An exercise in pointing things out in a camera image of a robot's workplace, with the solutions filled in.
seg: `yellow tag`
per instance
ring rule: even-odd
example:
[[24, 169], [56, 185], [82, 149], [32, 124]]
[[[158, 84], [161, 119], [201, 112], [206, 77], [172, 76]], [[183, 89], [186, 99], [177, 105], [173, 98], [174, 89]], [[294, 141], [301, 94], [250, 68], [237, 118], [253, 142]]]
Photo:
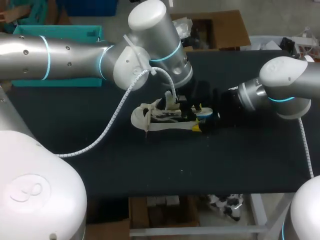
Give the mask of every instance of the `yellow tag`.
[[201, 130], [200, 130], [200, 128], [199, 128], [199, 125], [197, 124], [197, 125], [194, 125], [193, 127], [192, 127], [192, 131], [193, 132], [202, 132]]

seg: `white cable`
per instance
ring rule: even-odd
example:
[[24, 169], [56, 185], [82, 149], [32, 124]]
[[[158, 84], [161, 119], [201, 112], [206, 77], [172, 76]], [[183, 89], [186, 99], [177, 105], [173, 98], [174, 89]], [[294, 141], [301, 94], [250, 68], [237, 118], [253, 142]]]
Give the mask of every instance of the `white cable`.
[[306, 161], [307, 161], [307, 163], [308, 163], [308, 168], [309, 168], [309, 172], [310, 172], [310, 177], [313, 178], [313, 177], [314, 177], [314, 171], [313, 171], [312, 165], [311, 165], [311, 159], [310, 159], [309, 148], [308, 148], [308, 143], [307, 143], [307, 138], [306, 138], [306, 133], [305, 133], [304, 124], [302, 123], [301, 117], [298, 118], [298, 121], [299, 121], [299, 125], [300, 125], [301, 136], [302, 136], [302, 140], [303, 140], [303, 145], [304, 145], [304, 150], [305, 150], [305, 156], [306, 156]]
[[[170, 77], [170, 75], [165, 71], [163, 70], [162, 68], [159, 68], [159, 67], [153, 67], [153, 69], [156, 71], [156, 72], [160, 72], [160, 73], [163, 73], [164, 76], [167, 78], [167, 80], [169, 81], [170, 83], [170, 86], [171, 86], [171, 90], [172, 90], [172, 95], [175, 99], [177, 99], [177, 95], [176, 95], [176, 90], [175, 90], [175, 84], [172, 80], [172, 78]], [[133, 87], [135, 86], [135, 84], [137, 83], [137, 81], [142, 78], [143, 75], [145, 75], [146, 73], [148, 73], [149, 70], [143, 70], [137, 77], [136, 79], [131, 83], [131, 85], [128, 87], [128, 89], [126, 90], [125, 94], [123, 95], [118, 107], [116, 108], [115, 112], [113, 113], [113, 116], [111, 117], [108, 125], [106, 126], [106, 128], [104, 129], [104, 131], [101, 133], [101, 135], [93, 142], [91, 143], [89, 146], [79, 150], [79, 151], [75, 151], [75, 152], [72, 152], [72, 153], [66, 153], [66, 154], [56, 154], [57, 157], [59, 158], [69, 158], [69, 157], [74, 157], [74, 156], [77, 156], [77, 155], [80, 155], [80, 154], [83, 154], [85, 152], [87, 152], [88, 150], [92, 149], [93, 147], [95, 147], [103, 138], [104, 136], [107, 134], [107, 132], [109, 131], [109, 129], [111, 128], [112, 124], [114, 123], [115, 119], [117, 118], [118, 116], [118, 113], [120, 112], [122, 106], [124, 105], [127, 97], [129, 96], [130, 92], [132, 91]]]
[[170, 75], [169, 75], [165, 70], [163, 70], [163, 69], [160, 68], [160, 67], [154, 66], [153, 69], [154, 69], [156, 72], [163, 73], [163, 75], [167, 78], [167, 80], [169, 81], [171, 90], [172, 90], [173, 99], [177, 100], [178, 98], [177, 98], [177, 94], [176, 94], [175, 84], [174, 84], [174, 82], [172, 81], [172, 78], [170, 77]]

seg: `blue container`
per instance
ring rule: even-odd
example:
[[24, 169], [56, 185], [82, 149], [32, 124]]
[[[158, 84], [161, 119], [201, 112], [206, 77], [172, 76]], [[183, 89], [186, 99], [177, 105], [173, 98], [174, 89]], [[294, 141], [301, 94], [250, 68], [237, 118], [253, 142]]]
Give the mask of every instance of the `blue container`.
[[70, 17], [110, 17], [116, 15], [118, 0], [57, 0]]
[[[95, 43], [103, 40], [101, 26], [80, 25], [24, 25], [17, 26], [13, 34], [45, 36], [73, 40], [79, 43]], [[66, 80], [14, 80], [15, 87], [100, 87], [101, 78], [76, 78]]]

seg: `silver robot arm segment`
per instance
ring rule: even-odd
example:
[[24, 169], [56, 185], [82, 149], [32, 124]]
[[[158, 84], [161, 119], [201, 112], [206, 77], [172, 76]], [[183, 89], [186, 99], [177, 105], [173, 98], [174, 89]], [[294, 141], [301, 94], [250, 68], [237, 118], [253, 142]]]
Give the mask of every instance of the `silver robot arm segment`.
[[268, 61], [259, 77], [238, 86], [238, 98], [249, 111], [271, 105], [284, 119], [298, 119], [311, 107], [311, 99], [320, 98], [320, 64], [277, 57]]
[[[165, 4], [148, 0], [128, 18], [131, 32], [116, 45], [43, 36], [0, 34], [0, 80], [102, 78], [126, 90], [146, 64], [160, 67], [175, 87], [184, 86], [193, 69]], [[143, 80], [133, 89], [140, 88]]]

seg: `teal plastic bin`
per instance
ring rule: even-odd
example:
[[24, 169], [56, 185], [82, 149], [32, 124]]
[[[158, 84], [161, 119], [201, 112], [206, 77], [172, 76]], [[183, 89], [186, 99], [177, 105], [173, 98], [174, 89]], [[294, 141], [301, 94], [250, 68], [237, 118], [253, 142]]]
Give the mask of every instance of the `teal plastic bin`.
[[[73, 40], [79, 43], [95, 43], [103, 40], [101, 26], [82, 25], [24, 25], [17, 26], [13, 34], [44, 36]], [[101, 78], [75, 78], [65, 80], [14, 80], [15, 87], [101, 87]]]

